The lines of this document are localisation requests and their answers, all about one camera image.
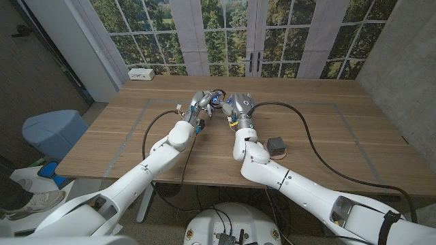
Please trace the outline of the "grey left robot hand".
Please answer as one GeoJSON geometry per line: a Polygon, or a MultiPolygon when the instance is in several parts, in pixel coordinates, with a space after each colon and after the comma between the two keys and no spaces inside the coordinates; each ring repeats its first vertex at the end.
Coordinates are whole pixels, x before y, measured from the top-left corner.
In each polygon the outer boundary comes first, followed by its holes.
{"type": "Polygon", "coordinates": [[[198,119],[200,112],[205,110],[211,117],[212,112],[221,107],[221,101],[225,98],[225,95],[225,91],[221,89],[198,91],[193,96],[189,109],[183,116],[183,120],[196,128],[200,124],[198,119]]]}

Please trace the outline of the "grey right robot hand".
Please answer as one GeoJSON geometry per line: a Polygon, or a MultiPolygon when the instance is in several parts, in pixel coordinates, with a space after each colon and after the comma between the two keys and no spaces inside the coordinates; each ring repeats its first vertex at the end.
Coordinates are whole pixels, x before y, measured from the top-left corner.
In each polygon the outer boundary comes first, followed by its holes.
{"type": "Polygon", "coordinates": [[[226,101],[220,103],[224,114],[230,119],[230,126],[236,130],[253,128],[253,121],[248,112],[254,102],[250,93],[232,93],[226,101]]]}

